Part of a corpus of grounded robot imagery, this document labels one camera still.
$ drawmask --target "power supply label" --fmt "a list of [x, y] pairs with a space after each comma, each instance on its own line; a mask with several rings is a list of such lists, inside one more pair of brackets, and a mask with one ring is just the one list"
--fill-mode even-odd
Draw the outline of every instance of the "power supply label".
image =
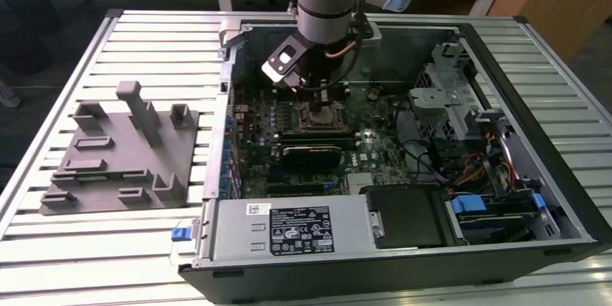
[[274, 256], [333, 252], [328, 206], [269, 210], [269, 252]]

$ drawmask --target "black cover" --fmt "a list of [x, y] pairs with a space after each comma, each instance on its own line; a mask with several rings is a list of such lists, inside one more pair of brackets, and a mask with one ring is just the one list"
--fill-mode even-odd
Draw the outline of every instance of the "black cover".
[[380, 214], [384, 236], [376, 248], [454, 246], [452, 225], [444, 205], [444, 190], [434, 185], [366, 186], [368, 209]]

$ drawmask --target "small blue tab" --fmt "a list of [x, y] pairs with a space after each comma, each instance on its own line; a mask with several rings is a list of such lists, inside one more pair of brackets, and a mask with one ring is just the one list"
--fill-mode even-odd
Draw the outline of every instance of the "small blue tab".
[[233, 117], [229, 116], [229, 115], [225, 116], [225, 127], [226, 128], [233, 128], [234, 127]]
[[190, 227], [177, 227], [172, 229], [172, 241], [188, 242], [190, 241]]
[[462, 205], [461, 202], [458, 202], [458, 199], [450, 200], [450, 206], [454, 214], [462, 213]]
[[536, 202], [537, 210], [542, 211], [544, 209], [546, 209], [546, 203], [544, 201], [542, 196], [538, 193], [534, 193], [532, 197], [533, 197], [533, 202]]
[[450, 201], [456, 214], [464, 211], [486, 211], [485, 202], [478, 195], [460, 195]]

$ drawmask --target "barcode sticker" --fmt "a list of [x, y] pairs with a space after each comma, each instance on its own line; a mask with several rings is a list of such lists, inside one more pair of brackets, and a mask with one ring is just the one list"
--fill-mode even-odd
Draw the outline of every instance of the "barcode sticker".
[[272, 204], [246, 204], [246, 215], [268, 215]]

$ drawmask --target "blue latch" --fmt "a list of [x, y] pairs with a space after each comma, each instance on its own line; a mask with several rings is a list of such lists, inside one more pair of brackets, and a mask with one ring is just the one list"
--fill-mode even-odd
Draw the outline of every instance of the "blue latch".
[[234, 127], [233, 117], [229, 115], [225, 116], [225, 127], [230, 129]]
[[450, 201], [452, 210], [454, 214], [465, 211], [485, 211], [485, 202], [480, 195], [460, 195]]
[[546, 203], [544, 201], [542, 195], [538, 193], [534, 193], [532, 195], [532, 198], [533, 198], [533, 202], [536, 202], [537, 210], [542, 211], [544, 209], [546, 209]]
[[190, 227], [176, 227], [172, 229], [172, 241], [188, 242], [190, 241]]
[[229, 186], [228, 179], [226, 179], [226, 178], [221, 178], [221, 179], [218, 180], [218, 188], [220, 188], [221, 190], [225, 190], [225, 189], [228, 188], [228, 186]]

